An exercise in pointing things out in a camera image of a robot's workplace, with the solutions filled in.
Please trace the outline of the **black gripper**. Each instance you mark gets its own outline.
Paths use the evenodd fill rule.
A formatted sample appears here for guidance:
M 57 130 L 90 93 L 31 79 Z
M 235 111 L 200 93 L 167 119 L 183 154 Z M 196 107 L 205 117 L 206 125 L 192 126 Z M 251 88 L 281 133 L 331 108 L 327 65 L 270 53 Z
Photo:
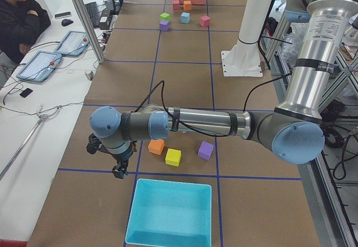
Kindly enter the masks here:
M 128 148 L 124 152 L 119 154 L 111 154 L 111 156 L 117 161 L 117 164 L 119 165 L 119 168 L 116 166 L 112 168 L 112 173 L 115 178 L 121 179 L 127 176 L 129 158 L 131 158 L 133 153 L 136 151 L 136 143 L 129 143 Z

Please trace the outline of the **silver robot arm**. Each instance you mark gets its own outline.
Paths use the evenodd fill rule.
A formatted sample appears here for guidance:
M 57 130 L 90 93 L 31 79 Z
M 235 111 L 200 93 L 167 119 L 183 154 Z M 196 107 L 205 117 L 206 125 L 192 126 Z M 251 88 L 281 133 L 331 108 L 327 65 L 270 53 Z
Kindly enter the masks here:
M 116 160 L 112 173 L 122 179 L 137 141 L 165 139 L 170 132 L 210 137 L 240 136 L 255 141 L 291 164 L 314 160 L 324 147 L 319 102 L 357 0 L 287 0 L 288 13 L 306 13 L 307 29 L 283 102 L 269 113 L 224 113 L 141 104 L 121 113 L 111 106 L 96 109 L 89 124 L 86 150 Z

